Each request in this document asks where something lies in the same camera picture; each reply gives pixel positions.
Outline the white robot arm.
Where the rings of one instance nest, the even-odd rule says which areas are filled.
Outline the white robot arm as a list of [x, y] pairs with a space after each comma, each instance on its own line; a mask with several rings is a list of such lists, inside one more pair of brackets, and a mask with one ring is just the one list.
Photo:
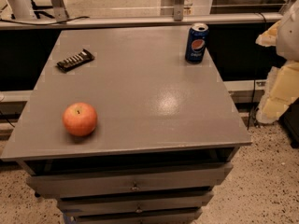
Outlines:
[[256, 39], [263, 47], [276, 47], [277, 55], [286, 59], [280, 67], [272, 67], [257, 108], [256, 119], [263, 124], [278, 120], [299, 98], [299, 14], [291, 7], [283, 18]]

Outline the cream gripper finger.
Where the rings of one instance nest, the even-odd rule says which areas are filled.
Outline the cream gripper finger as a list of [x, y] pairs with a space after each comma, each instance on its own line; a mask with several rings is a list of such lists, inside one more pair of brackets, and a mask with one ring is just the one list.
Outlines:
[[264, 95], [258, 105], [256, 119], [262, 124], [278, 120], [299, 98], [299, 62], [287, 61], [280, 67], [272, 67], [264, 87]]
[[263, 47], [275, 46], [277, 43], [278, 27], [280, 21], [274, 23], [269, 29], [258, 35], [255, 43]]

